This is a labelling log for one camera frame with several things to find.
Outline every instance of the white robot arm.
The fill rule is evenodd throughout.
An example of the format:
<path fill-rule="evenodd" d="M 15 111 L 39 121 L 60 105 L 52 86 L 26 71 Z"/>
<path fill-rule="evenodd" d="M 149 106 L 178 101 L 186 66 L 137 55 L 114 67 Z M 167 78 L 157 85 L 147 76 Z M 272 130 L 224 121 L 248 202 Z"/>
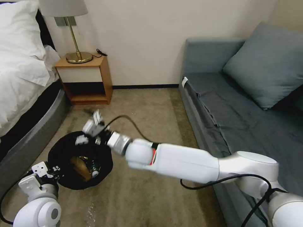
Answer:
<path fill-rule="evenodd" d="M 235 178 L 236 184 L 246 194 L 261 199 L 269 185 L 281 191 L 274 192 L 270 197 L 268 217 L 274 227 L 303 226 L 303 197 L 285 193 L 279 185 L 279 164 L 264 155 L 238 151 L 233 155 L 218 159 L 205 150 L 177 146 L 167 143 L 157 144 L 143 139 L 131 138 L 117 132 L 111 132 L 104 126 L 102 118 L 94 113 L 94 121 L 89 120 L 83 132 L 96 144 L 106 144 L 114 152 L 125 155 L 129 167 L 154 171 L 158 174 L 171 176 L 206 184 L 225 178 Z M 17 214 L 13 227 L 55 227 L 61 215 L 57 203 L 56 190 L 52 185 L 40 185 L 37 179 L 49 177 L 44 162 L 32 167 L 33 172 L 20 181 L 19 186 L 29 196 L 29 203 Z"/>

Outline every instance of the lamp shade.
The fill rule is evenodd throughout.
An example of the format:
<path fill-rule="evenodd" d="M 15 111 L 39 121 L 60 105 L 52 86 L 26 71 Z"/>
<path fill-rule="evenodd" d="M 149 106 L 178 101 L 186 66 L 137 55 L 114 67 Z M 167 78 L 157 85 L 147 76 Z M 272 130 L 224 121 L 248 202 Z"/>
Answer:
<path fill-rule="evenodd" d="M 43 16 L 68 17 L 87 14 L 84 0 L 39 0 Z"/>

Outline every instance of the floor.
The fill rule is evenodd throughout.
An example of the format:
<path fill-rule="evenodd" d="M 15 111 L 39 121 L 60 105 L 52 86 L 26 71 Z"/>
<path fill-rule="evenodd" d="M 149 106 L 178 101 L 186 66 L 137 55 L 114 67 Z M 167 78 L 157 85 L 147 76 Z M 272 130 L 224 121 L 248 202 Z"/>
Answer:
<path fill-rule="evenodd" d="M 178 89 L 115 90 L 110 105 L 72 107 L 35 163 L 47 160 L 62 136 L 82 129 L 89 118 L 84 109 L 100 109 L 105 122 L 129 115 L 151 140 L 197 148 Z M 124 119 L 114 122 L 112 129 L 140 137 Z M 112 172 L 96 187 L 72 191 L 60 186 L 62 227 L 226 226 L 212 187 L 190 191 L 178 179 L 129 169 L 115 154 L 113 161 Z M 6 218 L 12 220 L 25 203 L 26 197 L 14 188 L 4 201 Z"/>

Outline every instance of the black trash bag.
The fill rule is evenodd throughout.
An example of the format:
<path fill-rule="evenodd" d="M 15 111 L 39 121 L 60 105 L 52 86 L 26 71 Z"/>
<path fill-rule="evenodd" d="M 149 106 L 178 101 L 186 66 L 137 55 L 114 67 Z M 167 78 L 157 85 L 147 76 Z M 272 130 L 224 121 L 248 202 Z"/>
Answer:
<path fill-rule="evenodd" d="M 58 183 L 72 190 L 82 190 L 98 185 L 112 170 L 113 159 L 111 149 L 106 145 L 97 145 L 95 139 L 89 138 L 87 144 L 75 145 L 78 136 L 85 134 L 76 131 L 62 137 L 48 154 L 48 166 L 59 176 Z M 95 169 L 99 174 L 91 179 L 85 179 L 75 170 L 71 160 L 81 160 L 87 171 L 92 173 Z"/>

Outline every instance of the baseboard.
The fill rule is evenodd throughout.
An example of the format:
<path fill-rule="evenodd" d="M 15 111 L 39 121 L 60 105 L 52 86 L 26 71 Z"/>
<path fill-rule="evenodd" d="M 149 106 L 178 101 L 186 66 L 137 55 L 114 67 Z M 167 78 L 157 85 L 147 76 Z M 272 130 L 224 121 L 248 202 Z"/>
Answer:
<path fill-rule="evenodd" d="M 178 84 L 115 85 L 113 89 L 177 88 Z"/>

